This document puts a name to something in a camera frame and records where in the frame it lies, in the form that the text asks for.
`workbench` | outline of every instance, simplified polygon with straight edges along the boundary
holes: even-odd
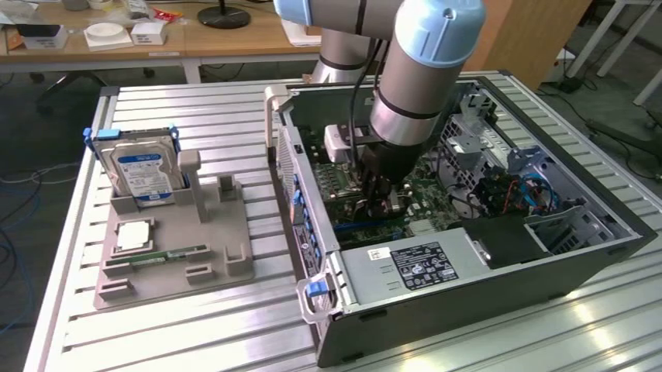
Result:
[[[240,29],[214,29],[198,22],[198,12],[214,6],[214,3],[150,5],[184,15],[186,21],[166,26],[166,44],[89,52],[83,29],[89,26],[91,19],[104,16],[104,11],[87,9],[69,12],[60,2],[41,3],[39,17],[52,24],[67,26],[75,32],[69,34],[61,50],[27,50],[23,46],[7,50],[7,46],[3,47],[5,36],[0,30],[0,73],[180,66],[184,68],[186,81],[199,84],[199,67],[206,64],[318,59],[319,47],[295,47],[287,41],[274,4],[232,4],[251,14],[251,24]]]
[[[662,231],[659,198],[515,78],[498,72],[465,74],[478,75]],[[85,151],[27,371],[318,370],[264,156],[264,88],[292,83],[300,81],[120,88],[100,97],[95,129],[174,124],[182,148],[200,151],[203,181],[236,175],[244,185],[255,279],[183,298],[95,310],[111,184]],[[515,144],[531,144],[509,114],[498,110],[497,115]],[[566,297],[327,370],[649,370],[662,365],[661,288],[662,237]]]

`floor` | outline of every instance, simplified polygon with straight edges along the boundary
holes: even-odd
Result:
[[[567,44],[571,50],[579,51],[582,49],[594,29],[595,25],[577,29]],[[602,48],[610,45],[617,37],[618,34],[615,33],[607,34],[591,58],[598,57]],[[662,66],[662,56],[633,44],[607,77],[595,77],[594,71],[587,74],[587,77],[598,85],[598,91],[589,91],[583,88],[565,97],[586,118],[602,121],[641,138],[647,138],[653,135],[653,131],[646,128],[646,123],[650,120],[646,111],[634,106],[631,101],[646,82],[655,75],[659,66]],[[227,80],[238,72],[239,75],[234,80],[296,78],[303,73],[310,73],[312,67],[314,62],[282,62],[246,65],[239,71],[240,65],[232,64],[220,69],[207,69],[203,82]],[[183,84],[186,82],[180,68],[160,67],[155,69],[155,72],[156,76],[150,79],[143,76],[140,69],[100,71],[99,76],[111,85],[117,86]],[[0,174],[20,169],[41,169],[55,164],[80,160],[84,151],[80,134],[91,123],[99,88],[88,81],[77,81],[67,88],[65,93],[51,100],[53,114],[49,117],[40,116],[31,104],[48,84],[52,84],[60,76],[55,73],[45,74],[45,82],[33,84],[27,74],[17,74],[12,83],[0,88],[0,102],[3,103],[3,109],[0,109],[0,159],[4,160],[0,164]],[[7,79],[7,75],[0,76],[0,81]],[[547,92],[554,91],[550,86],[543,86],[542,89]],[[581,130],[586,130],[582,120],[561,99],[546,97],[545,100],[573,125]],[[662,89],[654,93],[646,106],[662,108]],[[613,140],[603,137],[595,138],[595,142],[625,165],[623,148]],[[643,153],[635,151],[633,153],[633,166],[642,173],[650,173],[655,168],[655,162]],[[75,173],[75,167],[55,170],[47,174],[44,180],[60,180],[71,177]],[[658,195],[662,195],[659,184],[647,180],[642,180],[642,182]],[[32,183],[0,184],[0,211],[3,213],[16,207],[16,199],[11,198],[12,192],[29,192],[33,186]],[[36,310],[20,320],[19,327],[0,334],[0,371],[21,370],[25,362],[32,327],[48,283],[72,188],[72,182],[44,185],[39,192],[41,200],[35,216],[24,224],[7,231],[25,260],[27,271],[35,288]],[[0,277],[5,277],[7,271],[8,267],[4,264],[0,266]],[[0,290],[0,329],[21,313],[27,294],[21,276],[17,274],[8,286]]]

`aluminum extrusion table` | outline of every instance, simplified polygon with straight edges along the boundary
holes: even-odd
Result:
[[[661,231],[662,201],[517,79],[497,72],[481,75]],[[255,280],[184,298],[95,310],[111,185],[87,151],[25,370],[318,370],[264,157],[264,87],[296,82],[121,88],[100,98],[96,129],[172,123],[182,147],[200,150],[200,176],[236,173],[246,187]],[[531,143],[509,114],[497,113],[514,142]],[[658,238],[565,298],[327,370],[649,370],[662,366],[661,288]]]

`hard drive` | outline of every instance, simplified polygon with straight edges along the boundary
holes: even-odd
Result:
[[[178,166],[178,130],[101,129],[85,143],[101,161],[115,197],[132,196],[140,207],[174,203],[172,191],[186,179]]]

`table leg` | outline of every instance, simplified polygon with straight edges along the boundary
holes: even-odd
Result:
[[[643,25],[646,22],[649,22],[650,17],[655,13],[657,9],[659,8],[659,2],[657,4],[650,5],[649,10],[643,13],[643,15],[639,17],[639,19],[634,22],[633,27],[630,27],[630,30],[627,31],[626,36],[621,40],[621,43],[617,46],[617,49],[614,49],[614,52],[609,55],[609,58],[602,65],[601,69],[598,70],[598,76],[603,77],[609,69],[614,66],[618,58],[623,54],[623,51],[627,48],[627,45],[630,45],[630,42],[634,40],[634,37],[642,31]]]
[[[186,82],[187,84],[199,84],[200,80],[200,58],[184,58],[182,60],[184,67]]]
[[[633,103],[637,106],[643,105],[643,102],[646,102],[646,99],[649,99],[653,91],[659,87],[659,84],[662,84],[662,69],[659,69],[659,72],[650,81],[649,85],[643,88],[637,98],[634,98]]]
[[[570,70],[567,72],[569,77],[574,77],[579,72],[579,69],[582,69],[582,65],[586,62],[586,59],[589,59],[589,56],[591,55],[591,52],[595,49],[595,46],[598,45],[598,42],[602,39],[602,36],[605,36],[605,33],[607,32],[607,29],[611,26],[611,23],[614,23],[618,14],[623,10],[623,7],[625,7],[625,2],[617,0],[614,6],[611,7],[611,10],[607,13],[607,16],[605,17],[601,25],[598,26],[598,29],[595,30],[591,38],[589,39],[589,43],[586,43],[586,46],[583,47],[582,52],[579,53],[579,56],[577,57],[573,63],[573,66],[570,66]]]

